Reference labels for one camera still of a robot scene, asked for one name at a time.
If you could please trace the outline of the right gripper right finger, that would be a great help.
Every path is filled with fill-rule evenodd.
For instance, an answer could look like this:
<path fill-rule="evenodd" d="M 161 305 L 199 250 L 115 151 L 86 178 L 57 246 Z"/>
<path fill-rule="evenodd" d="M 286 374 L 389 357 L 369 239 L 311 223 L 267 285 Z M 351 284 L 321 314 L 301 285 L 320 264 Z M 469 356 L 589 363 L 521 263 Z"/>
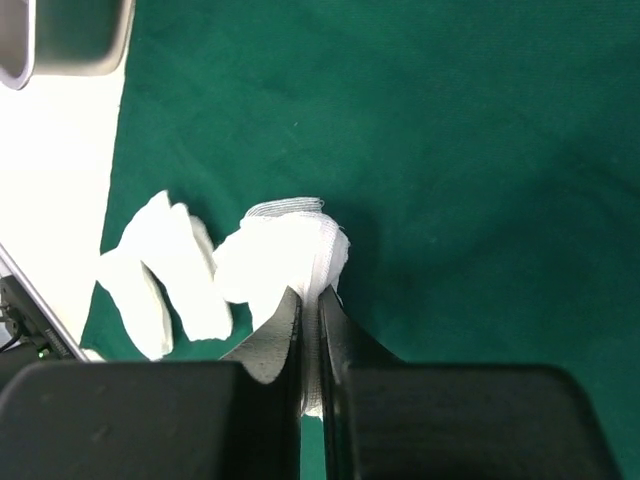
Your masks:
<path fill-rule="evenodd" d="M 565 370 L 424 364 L 392 354 L 319 299 L 331 479 L 617 479 L 591 402 Z"/>

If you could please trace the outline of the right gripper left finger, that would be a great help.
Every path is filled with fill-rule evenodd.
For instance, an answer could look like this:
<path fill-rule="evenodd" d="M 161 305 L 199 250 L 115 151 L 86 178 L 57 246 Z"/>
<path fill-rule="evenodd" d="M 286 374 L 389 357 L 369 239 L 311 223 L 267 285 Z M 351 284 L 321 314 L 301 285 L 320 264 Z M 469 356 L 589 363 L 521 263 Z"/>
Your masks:
<path fill-rule="evenodd" d="M 218 361 L 43 361 L 1 393 L 5 479 L 296 479 L 301 302 Z"/>

